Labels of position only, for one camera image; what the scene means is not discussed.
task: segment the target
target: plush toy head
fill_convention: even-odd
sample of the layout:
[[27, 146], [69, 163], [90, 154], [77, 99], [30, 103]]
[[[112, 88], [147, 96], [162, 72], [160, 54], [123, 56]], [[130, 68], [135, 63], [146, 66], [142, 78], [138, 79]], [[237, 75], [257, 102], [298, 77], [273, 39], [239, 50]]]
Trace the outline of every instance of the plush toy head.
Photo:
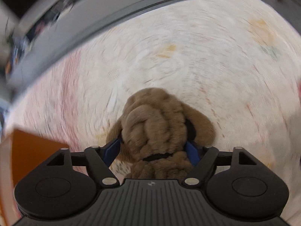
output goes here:
[[123, 144], [117, 159], [133, 163], [126, 177], [141, 179], [182, 180], [193, 168], [183, 151], [187, 139], [193, 136], [205, 146], [215, 137], [205, 115], [159, 88], [143, 89], [128, 98], [107, 140], [120, 133]]

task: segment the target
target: wrinkled plush fabric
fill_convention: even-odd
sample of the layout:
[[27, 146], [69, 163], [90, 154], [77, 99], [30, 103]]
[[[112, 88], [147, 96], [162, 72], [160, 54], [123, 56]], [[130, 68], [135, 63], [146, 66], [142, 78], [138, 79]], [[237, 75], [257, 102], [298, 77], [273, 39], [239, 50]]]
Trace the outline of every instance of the wrinkled plush fabric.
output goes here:
[[[159, 88], [138, 91], [128, 98], [123, 114], [113, 126], [107, 141], [121, 133], [123, 144], [118, 159], [133, 163], [127, 178], [182, 180], [192, 170], [183, 147], [189, 120], [199, 146], [213, 143], [215, 131], [209, 119]], [[154, 154], [167, 158], [143, 161]]]

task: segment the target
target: brown floppy ear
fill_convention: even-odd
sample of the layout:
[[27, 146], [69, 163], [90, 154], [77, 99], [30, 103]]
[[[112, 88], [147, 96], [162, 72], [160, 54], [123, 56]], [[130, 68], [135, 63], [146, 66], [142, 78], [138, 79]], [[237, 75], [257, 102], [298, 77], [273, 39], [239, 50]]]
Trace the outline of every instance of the brown floppy ear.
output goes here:
[[195, 127], [196, 137], [194, 141], [199, 146], [212, 145], [215, 139], [215, 130], [208, 117], [187, 104], [182, 103], [182, 107], [185, 118]]
[[[121, 131], [122, 131], [121, 118], [119, 118], [117, 120], [117, 122], [110, 129], [110, 131], [106, 137], [106, 143], [109, 143], [111, 140], [118, 138]], [[119, 155], [116, 157], [116, 159], [120, 160], [120, 161], [130, 162], [130, 163], [135, 162], [129, 149], [123, 143], [121, 143], [121, 145], [120, 145], [120, 152], [119, 152]]]

